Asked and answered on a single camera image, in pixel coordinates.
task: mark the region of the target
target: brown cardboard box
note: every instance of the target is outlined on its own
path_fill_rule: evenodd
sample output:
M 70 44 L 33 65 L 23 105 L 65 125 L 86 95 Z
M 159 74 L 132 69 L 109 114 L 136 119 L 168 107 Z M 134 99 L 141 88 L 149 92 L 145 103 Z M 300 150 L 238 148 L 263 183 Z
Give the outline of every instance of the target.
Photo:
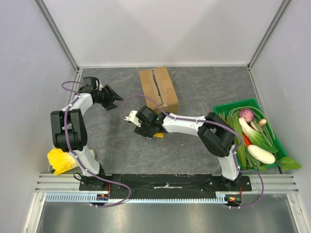
M 144 95 L 152 98 L 160 107 L 170 113 L 178 113 L 178 99 L 166 67 L 159 67 L 139 72 Z M 146 104 L 157 114 L 160 110 L 150 100 Z

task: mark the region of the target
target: gray floor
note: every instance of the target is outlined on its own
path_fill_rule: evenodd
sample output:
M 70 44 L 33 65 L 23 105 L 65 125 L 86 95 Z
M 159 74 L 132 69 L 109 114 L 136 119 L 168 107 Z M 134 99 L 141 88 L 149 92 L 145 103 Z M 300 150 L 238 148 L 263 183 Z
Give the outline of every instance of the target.
M 82 76 L 99 78 L 125 99 L 142 94 L 139 70 L 84 69 Z M 169 67 L 168 71 L 179 99 L 179 115 L 206 116 L 215 105 L 256 97 L 246 67 Z M 144 98 L 131 99 L 125 114 L 144 104 Z M 106 173 L 221 173 L 217 158 L 197 137 L 170 133 L 148 140 L 134 133 L 135 126 L 122 119 L 120 108 L 106 112 L 99 104 L 85 113 L 84 121 L 88 147 Z
M 244 195 L 250 203 L 257 195 Z M 87 203 L 46 202 L 38 233 L 297 233 L 286 195 L 264 196 L 255 207 L 221 204 L 122 204 L 96 209 Z

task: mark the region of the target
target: gray stone surface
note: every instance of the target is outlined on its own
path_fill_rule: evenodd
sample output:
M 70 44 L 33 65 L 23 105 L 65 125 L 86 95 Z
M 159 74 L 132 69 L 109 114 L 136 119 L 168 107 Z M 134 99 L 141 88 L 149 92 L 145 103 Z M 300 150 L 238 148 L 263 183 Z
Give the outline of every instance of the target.
M 125 99 L 142 94 L 139 70 L 95 68 L 84 69 L 82 75 L 99 78 Z M 246 67 L 169 67 L 168 71 L 182 116 L 206 116 L 215 105 L 256 97 Z M 124 112 L 128 115 L 144 104 L 144 98 L 132 98 Z M 106 173 L 221 173 L 217 157 L 195 136 L 170 133 L 149 140 L 134 133 L 135 125 L 122 119 L 121 108 L 106 112 L 99 104 L 85 113 L 84 121 L 88 147 Z

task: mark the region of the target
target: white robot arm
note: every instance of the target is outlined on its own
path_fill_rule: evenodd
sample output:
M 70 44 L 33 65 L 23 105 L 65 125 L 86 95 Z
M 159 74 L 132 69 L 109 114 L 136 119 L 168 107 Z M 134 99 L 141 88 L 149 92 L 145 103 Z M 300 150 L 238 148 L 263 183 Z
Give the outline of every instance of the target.
M 218 122 L 228 126 L 218 115 L 209 113 L 208 116 L 188 117 L 161 113 L 157 115 L 150 108 L 143 106 L 139 111 L 132 111 L 126 121 L 136 125 L 134 132 L 144 137 L 152 138 L 155 133 L 186 133 L 200 137 L 208 151 L 218 157 L 222 168 L 222 176 L 235 181 L 239 172 L 233 158 L 234 135 L 221 127 L 204 123 L 204 120 Z
M 102 86 L 95 77 L 83 78 L 83 86 L 79 89 L 79 95 L 76 95 L 75 99 L 78 100 L 74 101 L 74 104 L 71 106 L 67 119 L 70 145 L 82 164 L 87 167 L 90 172 L 97 175 L 103 173 L 103 169 L 100 163 L 94 159 L 86 145 L 87 133 L 83 115 L 87 109 L 95 103 L 100 103 L 105 110 L 109 111 L 117 108 L 113 103 L 115 100 L 123 99 L 117 95 L 109 85 Z M 68 106 L 60 111 L 53 111 L 51 113 L 53 143 L 56 148 L 60 148 L 62 151 L 67 152 L 76 160 L 76 156 L 69 152 L 65 137 L 64 113 L 67 108 Z M 91 176 L 91 174 L 83 168 L 81 169 L 84 176 Z

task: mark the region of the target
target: green plastic basket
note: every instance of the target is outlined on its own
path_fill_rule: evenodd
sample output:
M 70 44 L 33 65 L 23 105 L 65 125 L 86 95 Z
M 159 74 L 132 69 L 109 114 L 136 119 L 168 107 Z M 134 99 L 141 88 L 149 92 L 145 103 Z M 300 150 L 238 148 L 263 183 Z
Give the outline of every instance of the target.
M 255 99 L 247 99 L 247 100 L 241 100 L 241 101 L 237 101 L 237 102 L 217 105 L 217 106 L 214 107 L 214 112 L 216 114 L 218 114 L 218 115 L 220 113 L 224 113 L 225 116 L 227 117 L 229 112 L 230 112 L 230 110 L 232 110 L 234 108 L 238 108 L 238 107 L 244 107 L 244 106 L 253 106 L 253 107 L 256 107 L 259 110 L 261 110 L 257 100 L 255 100 Z M 271 131 L 270 131 L 269 127 L 268 127 L 268 132 L 269 132 L 270 136 L 272 137 Z M 272 140 L 273 140 L 273 144 L 278 149 L 278 153 L 276 153 L 277 159 L 286 157 L 287 153 L 286 153 L 285 149 L 283 148 L 282 144 L 280 143 L 279 139 L 277 138 L 277 136 L 276 136 L 275 140 L 273 138 L 272 138 Z M 267 167 L 273 167 L 273 166 L 276 166 L 276 164 L 275 163 L 274 164 L 269 164 Z

